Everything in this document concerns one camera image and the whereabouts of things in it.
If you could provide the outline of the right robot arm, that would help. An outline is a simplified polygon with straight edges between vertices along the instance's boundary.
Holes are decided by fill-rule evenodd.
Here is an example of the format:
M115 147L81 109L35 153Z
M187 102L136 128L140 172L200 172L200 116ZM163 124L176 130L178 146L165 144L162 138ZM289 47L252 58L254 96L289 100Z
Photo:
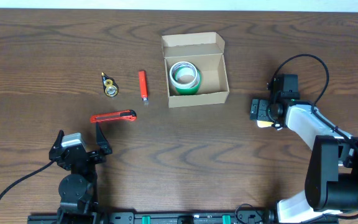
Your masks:
M298 77L281 74L268 84L269 99L254 98L258 127L288 128L311 149L304 189L277 202L265 216L276 223L336 223L358 217L358 137L342 131L310 101L301 100Z

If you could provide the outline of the green tape roll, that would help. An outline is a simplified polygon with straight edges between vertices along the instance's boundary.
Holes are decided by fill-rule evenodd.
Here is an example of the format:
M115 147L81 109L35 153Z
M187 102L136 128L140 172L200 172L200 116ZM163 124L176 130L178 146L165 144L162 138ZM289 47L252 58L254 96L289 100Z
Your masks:
M185 72L189 72L190 69L189 68L180 68L178 71L175 72L175 79L179 80L181 77L185 76L186 73ZM196 83L191 87L191 88L175 88L176 91L181 94L181 95L195 95L197 93L197 91L200 88L201 85L201 72L199 70L197 70L198 72L198 78Z

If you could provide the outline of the yellow sticky note pad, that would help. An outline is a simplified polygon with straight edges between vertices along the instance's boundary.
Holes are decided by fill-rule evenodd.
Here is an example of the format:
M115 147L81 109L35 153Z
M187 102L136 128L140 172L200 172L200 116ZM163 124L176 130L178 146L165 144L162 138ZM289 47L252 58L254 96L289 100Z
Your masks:
M268 128L268 127L271 127L273 125L273 122L271 121L260 121L260 120L257 120L257 126L259 128Z

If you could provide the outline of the black yellow correction tape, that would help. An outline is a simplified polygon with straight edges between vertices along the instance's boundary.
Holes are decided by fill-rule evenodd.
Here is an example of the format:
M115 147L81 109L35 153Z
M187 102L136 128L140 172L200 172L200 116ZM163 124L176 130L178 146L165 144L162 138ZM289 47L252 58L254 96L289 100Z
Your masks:
M110 98L114 98L119 93L119 87L115 80L101 72L104 94Z

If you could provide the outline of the cardboard box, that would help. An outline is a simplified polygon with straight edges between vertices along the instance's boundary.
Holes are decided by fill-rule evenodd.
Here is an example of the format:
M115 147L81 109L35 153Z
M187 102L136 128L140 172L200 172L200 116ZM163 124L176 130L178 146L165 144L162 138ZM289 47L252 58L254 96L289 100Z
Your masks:
M217 32L162 36L162 50L170 108L224 103L229 85L224 59L225 41ZM201 72L201 85L195 95L179 94L170 79L170 68L181 61L192 63ZM178 81L185 83L191 76Z

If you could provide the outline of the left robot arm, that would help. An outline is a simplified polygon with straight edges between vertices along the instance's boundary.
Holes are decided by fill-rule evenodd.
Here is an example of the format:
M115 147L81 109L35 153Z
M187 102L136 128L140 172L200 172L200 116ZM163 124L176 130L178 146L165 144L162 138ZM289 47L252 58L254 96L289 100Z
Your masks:
M99 207L96 165L106 162L112 148L99 124L96 143L99 149L88 152L80 133L61 130L49 151L49 159L70 172L58 187L57 223L109 223L109 215Z

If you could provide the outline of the red utility knife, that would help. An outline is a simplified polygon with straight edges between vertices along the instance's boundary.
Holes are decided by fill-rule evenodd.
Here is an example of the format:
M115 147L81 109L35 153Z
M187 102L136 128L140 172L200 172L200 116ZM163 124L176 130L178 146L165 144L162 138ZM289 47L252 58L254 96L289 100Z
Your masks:
M124 111L117 111L112 113L92 115L89 121L91 123L102 123L107 121L120 121L120 120L135 121L136 119L137 119L137 114L134 110L124 110Z

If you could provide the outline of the white tape roll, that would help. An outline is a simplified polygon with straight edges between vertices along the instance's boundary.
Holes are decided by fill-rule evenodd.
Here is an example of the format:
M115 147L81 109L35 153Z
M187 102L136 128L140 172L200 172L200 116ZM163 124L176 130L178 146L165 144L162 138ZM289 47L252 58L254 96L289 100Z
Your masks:
M191 76L193 79L185 83L181 83L178 80L182 76ZM171 83L175 88L189 89L197 85L201 80L201 75L198 69L190 62L181 61L173 64L170 68Z

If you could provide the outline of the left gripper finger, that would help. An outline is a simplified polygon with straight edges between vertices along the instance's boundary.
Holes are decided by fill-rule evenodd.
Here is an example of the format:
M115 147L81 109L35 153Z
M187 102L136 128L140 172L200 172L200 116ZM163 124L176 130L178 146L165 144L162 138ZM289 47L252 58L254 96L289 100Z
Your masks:
M112 148L110 143L105 138L99 123L96 123L96 143L99 146L99 150L104 154L112 154Z
M64 137L64 131L63 130L59 130L57 138L54 142L54 144L52 145L52 151L56 151L62 148L62 140Z

